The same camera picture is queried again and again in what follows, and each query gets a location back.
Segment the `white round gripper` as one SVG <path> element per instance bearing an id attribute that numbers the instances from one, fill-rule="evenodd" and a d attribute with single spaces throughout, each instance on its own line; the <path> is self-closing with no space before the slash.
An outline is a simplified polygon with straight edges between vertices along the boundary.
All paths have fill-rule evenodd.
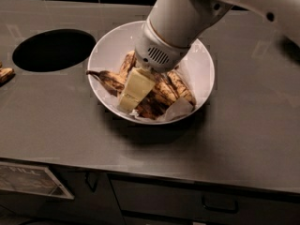
<path id="1" fill-rule="evenodd" d="M 149 19 L 142 23 L 134 49 L 139 63 L 145 68 L 164 73 L 173 70 L 187 55 L 189 48 L 176 48 L 158 36 Z M 156 82 L 148 69 L 134 67 L 127 77 L 118 107 L 131 113 L 152 91 Z"/>

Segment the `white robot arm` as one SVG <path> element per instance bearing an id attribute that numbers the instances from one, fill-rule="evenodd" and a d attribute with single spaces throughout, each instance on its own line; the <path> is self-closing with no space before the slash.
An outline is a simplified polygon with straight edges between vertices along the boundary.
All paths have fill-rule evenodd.
<path id="1" fill-rule="evenodd" d="M 300 44 L 300 0 L 157 0 L 135 40 L 138 70 L 129 74 L 119 107 L 133 111 L 154 84 L 150 70 L 173 69 L 191 44 L 233 6 L 250 10 Z"/>

